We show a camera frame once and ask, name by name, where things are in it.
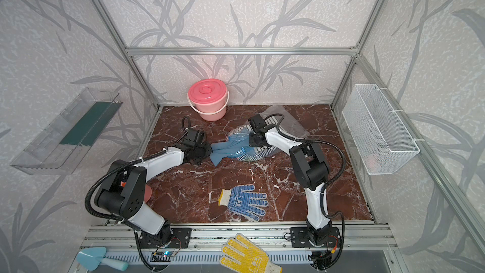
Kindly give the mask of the clear vacuum storage bag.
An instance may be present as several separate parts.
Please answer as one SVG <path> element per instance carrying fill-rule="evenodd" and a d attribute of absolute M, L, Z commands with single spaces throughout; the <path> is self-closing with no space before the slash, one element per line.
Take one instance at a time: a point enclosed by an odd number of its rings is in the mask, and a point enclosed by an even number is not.
<path fill-rule="evenodd" d="M 280 124 L 280 129 L 283 132 L 286 132 L 286 134 L 290 136 L 298 137 L 298 138 L 306 138 L 307 136 L 309 136 L 309 132 L 282 105 L 270 106 L 268 109 L 261 112 L 260 115 L 261 117 L 267 117 L 275 113 L 280 113 L 284 115 L 284 120 Z M 234 131 L 237 131 L 237 128 L 235 128 L 234 130 L 231 130 L 229 132 L 229 136 L 232 134 L 235 134 Z"/>

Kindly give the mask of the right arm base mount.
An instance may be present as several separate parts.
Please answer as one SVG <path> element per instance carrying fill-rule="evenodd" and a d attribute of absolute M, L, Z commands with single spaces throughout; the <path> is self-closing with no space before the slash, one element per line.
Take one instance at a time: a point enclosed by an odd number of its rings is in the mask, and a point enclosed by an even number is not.
<path fill-rule="evenodd" d="M 326 226 L 319 230 L 293 227 L 290 229 L 290 241 L 293 248 L 333 249 L 341 247 L 341 234 L 335 226 Z"/>

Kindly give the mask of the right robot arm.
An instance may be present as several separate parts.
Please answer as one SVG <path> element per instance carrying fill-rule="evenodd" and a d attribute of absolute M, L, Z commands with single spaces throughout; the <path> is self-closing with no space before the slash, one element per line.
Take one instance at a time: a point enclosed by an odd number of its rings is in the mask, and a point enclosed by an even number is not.
<path fill-rule="evenodd" d="M 338 237 L 338 228 L 332 225 L 332 217 L 342 215 L 341 212 L 330 214 L 327 208 L 327 188 L 336 182 L 346 168 L 346 156 L 335 144 L 323 140 L 302 139 L 292 136 L 280 127 L 284 115 L 278 116 L 276 124 L 266 122 L 266 118 L 257 114 L 251 117 L 249 144 L 251 147 L 276 147 L 284 151 L 293 166 L 296 180 L 304 188 L 308 207 L 306 219 L 308 241 L 313 246 L 322 246 L 329 237 Z M 330 177 L 330 164 L 321 146 L 335 149 L 341 158 L 338 173 Z"/>

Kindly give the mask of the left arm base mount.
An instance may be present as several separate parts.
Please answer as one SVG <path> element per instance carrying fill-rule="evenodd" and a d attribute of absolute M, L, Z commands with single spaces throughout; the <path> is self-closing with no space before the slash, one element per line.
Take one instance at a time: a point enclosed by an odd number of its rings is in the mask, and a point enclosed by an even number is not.
<path fill-rule="evenodd" d="M 150 235 L 146 232 L 141 232 L 139 237 L 139 244 L 141 249 L 146 248 L 175 248 L 186 249 L 188 248 L 191 238 L 191 228 L 171 228 L 170 230 L 162 229 L 157 235 Z"/>

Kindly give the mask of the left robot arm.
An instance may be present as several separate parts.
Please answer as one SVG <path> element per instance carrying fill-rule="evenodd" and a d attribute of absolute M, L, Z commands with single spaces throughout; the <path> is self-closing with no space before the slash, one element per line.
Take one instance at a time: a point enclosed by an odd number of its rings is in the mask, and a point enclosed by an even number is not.
<path fill-rule="evenodd" d="M 183 164 L 199 165 L 212 153 L 204 131 L 194 130 L 184 117 L 184 134 L 162 151 L 134 161 L 117 160 L 85 197 L 85 209 L 94 217 L 115 220 L 134 231 L 167 242 L 173 237 L 170 222 L 145 202 L 148 181 Z"/>

